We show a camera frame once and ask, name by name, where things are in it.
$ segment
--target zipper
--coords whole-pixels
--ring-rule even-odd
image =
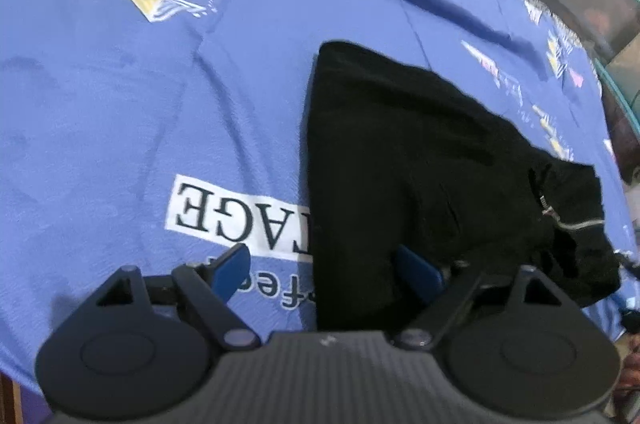
[[[546,198],[544,195],[540,195],[540,205],[542,205],[542,214],[544,216],[551,216],[560,229],[565,230],[582,230],[587,227],[594,227],[595,225],[604,225],[604,220],[599,218],[587,219],[585,221],[581,221],[580,223],[564,223],[560,220],[560,215],[556,213],[556,210],[546,203]]]

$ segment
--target ribbed gray surface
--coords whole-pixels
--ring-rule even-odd
[[[58,415],[48,424],[82,422]],[[525,424],[528,421],[500,416],[466,399],[450,386],[431,356],[398,350],[378,332],[358,332],[275,334],[259,350],[226,356],[204,388],[181,406],[138,422]],[[554,422],[609,421],[592,412]]]

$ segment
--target bed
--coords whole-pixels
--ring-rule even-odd
[[[231,307],[263,337],[313,327],[305,108],[329,39],[430,68],[593,165],[607,234],[635,256],[597,77],[534,3],[0,0],[0,17],[0,370],[29,390],[42,341],[123,264],[164,274],[244,241]],[[614,340],[639,302],[624,275],[586,312]]]

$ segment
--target white label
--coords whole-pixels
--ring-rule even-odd
[[[176,175],[164,227],[225,247],[242,242],[254,256],[310,262],[308,219],[308,207]]]

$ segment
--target black cloth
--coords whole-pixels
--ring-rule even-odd
[[[307,125],[310,251],[321,330],[397,330],[420,309],[400,244],[436,266],[544,271],[580,306],[620,286],[590,166],[532,147],[436,73],[346,42],[322,45]]]

